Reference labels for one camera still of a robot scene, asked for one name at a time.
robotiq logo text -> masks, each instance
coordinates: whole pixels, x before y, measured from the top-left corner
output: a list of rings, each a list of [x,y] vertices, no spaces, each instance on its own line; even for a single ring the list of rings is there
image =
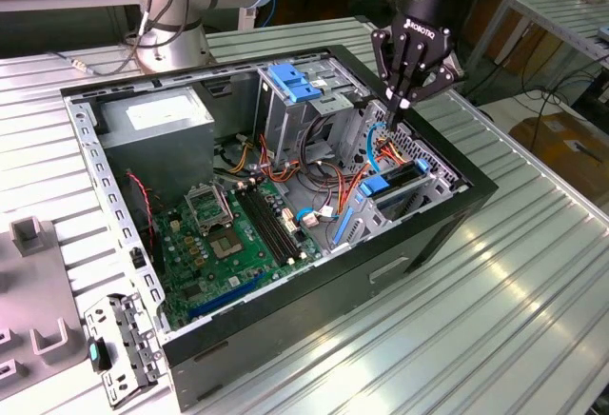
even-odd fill
[[[427,28],[422,27],[421,25],[417,25],[409,18],[406,19],[405,28],[412,28],[414,31],[421,33],[423,36],[427,36],[432,41],[436,37],[436,33],[434,31],[428,30]]]

aluminum extrusion table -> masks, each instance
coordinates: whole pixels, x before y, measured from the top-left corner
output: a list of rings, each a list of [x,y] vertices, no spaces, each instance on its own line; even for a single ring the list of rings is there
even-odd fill
[[[465,65],[467,70],[476,68],[510,10],[524,17],[521,24],[526,26],[530,22],[536,23],[573,48],[571,54],[557,66],[558,74],[554,83],[569,71],[569,65],[578,51],[591,60],[601,60],[599,63],[609,68],[609,43],[597,36],[599,28],[609,25],[609,2],[589,4],[581,0],[503,0],[472,51]],[[500,62],[511,51],[519,37],[512,36],[507,40],[497,61]]]
[[[354,19],[209,36],[220,60],[342,43]],[[101,70],[109,47],[71,52]],[[138,74],[132,63],[126,74]],[[79,311],[130,292],[57,90],[96,79],[40,55],[0,60],[0,221],[56,226]],[[419,112],[500,187],[428,265],[189,413],[583,413],[609,382],[607,217],[457,93]],[[88,362],[0,413],[110,413]],[[176,413],[168,381],[118,413]]]

chip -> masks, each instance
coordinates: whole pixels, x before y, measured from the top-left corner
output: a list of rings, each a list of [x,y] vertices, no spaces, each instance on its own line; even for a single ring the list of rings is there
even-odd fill
[[[207,239],[219,260],[244,249],[244,245],[232,227],[214,232]]]
[[[195,296],[200,295],[203,291],[201,290],[201,287],[199,287],[198,285],[191,285],[189,287],[183,288],[182,290],[184,292],[184,295],[190,299],[190,298],[194,298]]]

yellow wire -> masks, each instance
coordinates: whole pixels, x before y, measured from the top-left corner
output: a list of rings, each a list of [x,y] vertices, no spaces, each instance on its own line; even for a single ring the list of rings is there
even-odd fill
[[[237,165],[237,167],[230,169],[228,172],[230,172],[231,174],[236,174],[241,169],[243,169],[244,166],[246,165],[246,157],[247,157],[247,145],[244,146],[244,151],[241,155],[241,160],[239,160],[239,164]]]

blue pcie slot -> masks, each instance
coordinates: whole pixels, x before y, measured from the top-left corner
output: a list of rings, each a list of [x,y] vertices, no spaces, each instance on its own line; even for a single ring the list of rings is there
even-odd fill
[[[229,291],[228,293],[221,294],[217,298],[212,299],[211,301],[207,301],[200,306],[196,306],[188,311],[188,318],[192,320],[193,318],[200,317],[201,315],[205,315],[216,308],[224,306],[237,298],[241,298],[249,291],[253,291],[254,288],[258,285],[258,281],[265,276],[265,273],[257,275],[252,280],[247,282],[240,287],[236,287],[235,289]]]

